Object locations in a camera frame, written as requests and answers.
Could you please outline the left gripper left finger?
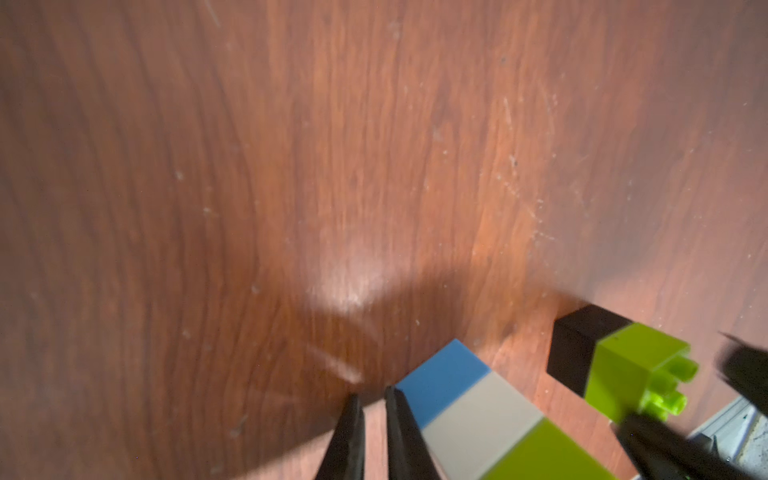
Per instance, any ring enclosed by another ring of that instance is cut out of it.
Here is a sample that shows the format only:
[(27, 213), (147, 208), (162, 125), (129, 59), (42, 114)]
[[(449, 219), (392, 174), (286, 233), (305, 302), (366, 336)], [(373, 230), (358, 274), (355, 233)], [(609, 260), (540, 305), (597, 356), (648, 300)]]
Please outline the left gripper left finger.
[(317, 470), (316, 480), (362, 480), (365, 472), (365, 415), (358, 394), (350, 394)]

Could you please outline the white lego brick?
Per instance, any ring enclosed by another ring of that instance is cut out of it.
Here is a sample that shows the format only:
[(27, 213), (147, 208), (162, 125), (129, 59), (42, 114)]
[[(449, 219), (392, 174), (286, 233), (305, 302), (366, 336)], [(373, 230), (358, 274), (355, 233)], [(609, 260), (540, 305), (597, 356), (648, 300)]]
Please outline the white lego brick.
[(543, 418), (495, 372), (488, 373), (422, 431), (449, 479), (480, 479)]

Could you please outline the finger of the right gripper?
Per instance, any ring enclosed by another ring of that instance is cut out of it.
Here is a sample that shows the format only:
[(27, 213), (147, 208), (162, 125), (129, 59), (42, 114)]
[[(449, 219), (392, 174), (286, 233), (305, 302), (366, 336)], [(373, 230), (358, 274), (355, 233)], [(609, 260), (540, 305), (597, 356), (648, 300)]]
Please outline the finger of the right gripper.
[(717, 360), (721, 378), (767, 416), (767, 351), (729, 333), (721, 335), (728, 340)]

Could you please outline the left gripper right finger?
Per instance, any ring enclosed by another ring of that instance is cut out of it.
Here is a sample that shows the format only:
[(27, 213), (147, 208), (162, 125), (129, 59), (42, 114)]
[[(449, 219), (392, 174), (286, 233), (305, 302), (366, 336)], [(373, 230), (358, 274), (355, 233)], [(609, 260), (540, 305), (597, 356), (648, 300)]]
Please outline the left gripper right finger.
[(440, 479), (404, 393), (385, 390), (389, 480)]

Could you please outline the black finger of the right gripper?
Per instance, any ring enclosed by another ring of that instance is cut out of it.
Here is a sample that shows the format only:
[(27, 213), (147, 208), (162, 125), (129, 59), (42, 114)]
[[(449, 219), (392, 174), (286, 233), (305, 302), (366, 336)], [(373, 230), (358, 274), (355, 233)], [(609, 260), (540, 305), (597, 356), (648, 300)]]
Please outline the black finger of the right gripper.
[(660, 420), (630, 414), (614, 434), (641, 479), (752, 480), (719, 455), (717, 437), (685, 438)]

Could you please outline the green lego brick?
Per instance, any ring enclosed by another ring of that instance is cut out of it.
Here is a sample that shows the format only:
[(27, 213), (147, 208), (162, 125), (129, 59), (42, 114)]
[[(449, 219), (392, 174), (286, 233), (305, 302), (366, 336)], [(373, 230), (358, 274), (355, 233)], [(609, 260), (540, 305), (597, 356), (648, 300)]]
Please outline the green lego brick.
[(616, 424), (635, 413), (665, 422), (687, 405), (678, 386), (698, 373), (690, 351), (687, 342), (641, 323), (619, 329), (597, 342), (584, 399)]

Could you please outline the black lego brick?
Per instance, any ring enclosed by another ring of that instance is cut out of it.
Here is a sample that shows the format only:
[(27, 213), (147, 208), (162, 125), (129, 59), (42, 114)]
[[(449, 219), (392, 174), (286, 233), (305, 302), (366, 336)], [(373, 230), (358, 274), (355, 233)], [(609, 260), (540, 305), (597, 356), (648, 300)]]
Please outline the black lego brick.
[(554, 323), (546, 372), (584, 398), (598, 342), (632, 323), (596, 305), (559, 318)]

